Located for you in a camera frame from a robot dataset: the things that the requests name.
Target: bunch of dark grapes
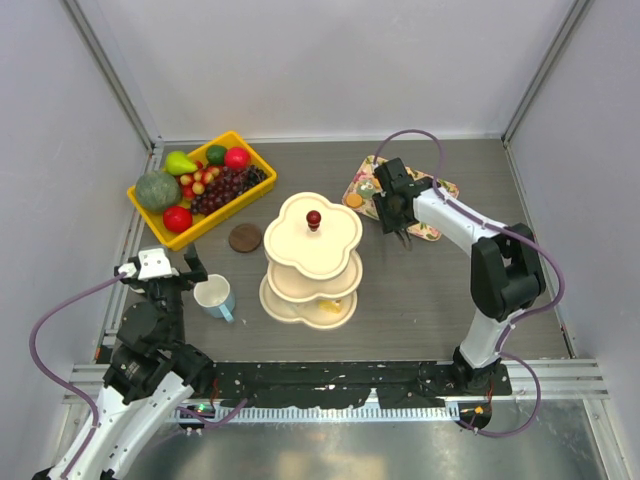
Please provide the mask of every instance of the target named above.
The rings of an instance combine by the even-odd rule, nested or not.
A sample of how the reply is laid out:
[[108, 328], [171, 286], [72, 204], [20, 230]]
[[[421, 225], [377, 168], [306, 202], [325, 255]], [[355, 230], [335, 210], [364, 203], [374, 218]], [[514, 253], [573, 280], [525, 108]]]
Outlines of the bunch of dark grapes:
[[244, 170], [222, 167], [220, 175], [206, 186], [205, 192], [191, 201], [191, 213], [211, 215], [266, 178], [267, 174], [255, 165]]

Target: cream-colored lid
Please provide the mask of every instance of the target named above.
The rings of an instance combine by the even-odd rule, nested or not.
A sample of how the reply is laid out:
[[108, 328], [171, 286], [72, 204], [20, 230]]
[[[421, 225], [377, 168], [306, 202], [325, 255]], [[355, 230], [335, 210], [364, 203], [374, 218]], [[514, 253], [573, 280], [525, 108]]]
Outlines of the cream-colored lid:
[[294, 267], [269, 262], [267, 270], [269, 286], [274, 293], [292, 303], [305, 303], [316, 298], [337, 299], [353, 292], [362, 280], [362, 260], [355, 250], [347, 268], [331, 280], [312, 280]]
[[[307, 222], [312, 210], [322, 217], [315, 232]], [[284, 202], [265, 231], [264, 247], [270, 260], [294, 267], [307, 278], [329, 280], [344, 271], [361, 238], [362, 223], [351, 209], [303, 192]]]
[[342, 298], [340, 312], [332, 313], [320, 308], [316, 300], [300, 305], [282, 300], [273, 293], [265, 275], [260, 284], [260, 303], [271, 317], [281, 322], [302, 322], [319, 330], [331, 330], [344, 325], [353, 316], [358, 304], [358, 294], [353, 292]]

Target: yellow food item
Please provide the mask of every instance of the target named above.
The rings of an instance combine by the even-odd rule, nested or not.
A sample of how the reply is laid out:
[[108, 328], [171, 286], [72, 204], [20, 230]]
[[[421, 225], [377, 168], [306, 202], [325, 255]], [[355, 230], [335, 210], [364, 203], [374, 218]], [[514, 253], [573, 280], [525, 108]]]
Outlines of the yellow food item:
[[340, 313], [342, 311], [342, 300], [318, 300], [318, 307], [329, 313]]
[[357, 193], [350, 193], [349, 195], [347, 195], [345, 202], [347, 203], [348, 207], [358, 208], [362, 206], [362, 204], [364, 203], [364, 200]]

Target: yellow basket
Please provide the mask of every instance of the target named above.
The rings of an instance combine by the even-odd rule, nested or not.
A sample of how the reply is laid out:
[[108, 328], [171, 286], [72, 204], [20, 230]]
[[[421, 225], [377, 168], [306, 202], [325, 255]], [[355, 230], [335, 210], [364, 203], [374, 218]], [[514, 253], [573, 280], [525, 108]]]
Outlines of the yellow basket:
[[[217, 210], [215, 213], [212, 213], [211, 215], [208, 215], [206, 217], [201, 214], [194, 215], [193, 225], [188, 230], [185, 230], [182, 233], [173, 233], [167, 230], [162, 221], [162, 213], [152, 213], [142, 208], [138, 203], [138, 200], [136, 200], [135, 185], [129, 187], [129, 189], [127, 190], [127, 196], [129, 197], [129, 200], [131, 200], [131, 203], [133, 203], [138, 212], [140, 212], [140, 215], [142, 215], [142, 218], [144, 218], [144, 221], [147, 222], [147, 225], [149, 225], [149, 228], [151, 228], [158, 240], [160, 240], [163, 245], [166, 245], [171, 250], [180, 250], [181, 248], [184, 248], [200, 235], [208, 232], [219, 223], [224, 222], [227, 218], [231, 217], [250, 203], [262, 197], [265, 193], [273, 190], [273, 187], [275, 186], [276, 179], [278, 178], [275, 170], [271, 168], [271, 166], [267, 162], [265, 162], [263, 158], [258, 155], [255, 150], [251, 148], [240, 135], [233, 131], [220, 135], [215, 140], [212, 140], [209, 143], [189, 153], [189, 158], [194, 162], [200, 161], [203, 165], [206, 165], [206, 152], [211, 145], [222, 145], [226, 148], [244, 148], [247, 152], [249, 152], [249, 155], [251, 155], [251, 164], [256, 165], [257, 167], [264, 170], [264, 172], [267, 174], [267, 178], [263, 182], [260, 182], [258, 185], [253, 187], [251, 190], [246, 191], [238, 198], [227, 203], [224, 207], [222, 207], [220, 210]], [[182, 200], [180, 202], [180, 205], [185, 208], [189, 208], [190, 202]]]

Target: green pear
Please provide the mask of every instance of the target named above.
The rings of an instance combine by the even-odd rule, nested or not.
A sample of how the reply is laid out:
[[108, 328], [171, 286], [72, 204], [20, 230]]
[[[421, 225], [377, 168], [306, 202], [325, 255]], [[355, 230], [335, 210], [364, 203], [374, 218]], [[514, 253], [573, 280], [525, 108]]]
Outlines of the green pear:
[[169, 175], [174, 177], [184, 175], [185, 173], [193, 173], [198, 170], [198, 166], [191, 161], [186, 153], [176, 150], [167, 155], [167, 162], [164, 166]]

